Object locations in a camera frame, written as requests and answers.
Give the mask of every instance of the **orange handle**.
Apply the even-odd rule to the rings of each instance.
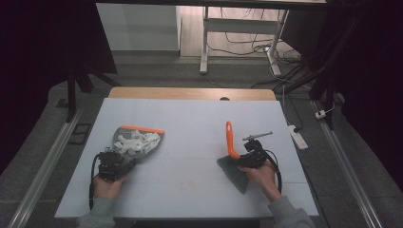
[[[231,156],[231,158],[238,160],[240,158],[240,155],[237,154],[234,150],[234,140],[233,140],[233,133],[232,133],[232,124],[231,122],[226,123],[226,137],[227,137],[227,148],[228,148],[228,154]]]

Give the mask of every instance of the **sleeve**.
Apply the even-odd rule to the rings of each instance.
[[[77,228],[112,228],[115,226],[113,221],[113,208],[115,201],[107,198],[97,198],[94,200],[92,210],[77,219]]]
[[[296,209],[286,196],[277,199],[269,205],[269,209],[275,220],[275,228],[313,228],[306,212],[299,208]]]

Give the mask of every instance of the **wrist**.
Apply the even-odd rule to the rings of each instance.
[[[263,186],[262,190],[264,195],[266,196],[267,199],[270,200],[270,202],[278,200],[282,197],[281,193],[279,192],[279,190],[275,185]]]

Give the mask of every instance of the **person's hand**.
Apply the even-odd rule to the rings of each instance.
[[[114,182],[107,182],[102,180],[100,177],[95,177],[94,179],[94,198],[108,198],[115,200],[119,196],[121,191],[121,186],[124,181],[128,178],[128,174],[121,177]]]
[[[269,161],[266,161],[264,165],[258,169],[240,167],[240,170],[252,176],[253,180],[262,188],[267,199],[274,201],[281,198],[281,193],[276,187],[275,168]]]

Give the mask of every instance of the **dark curtain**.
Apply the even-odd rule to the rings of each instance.
[[[373,1],[337,61],[348,122],[403,189],[403,4]]]
[[[41,116],[49,90],[67,79],[73,64],[116,73],[93,3],[1,1],[0,58],[1,172]]]

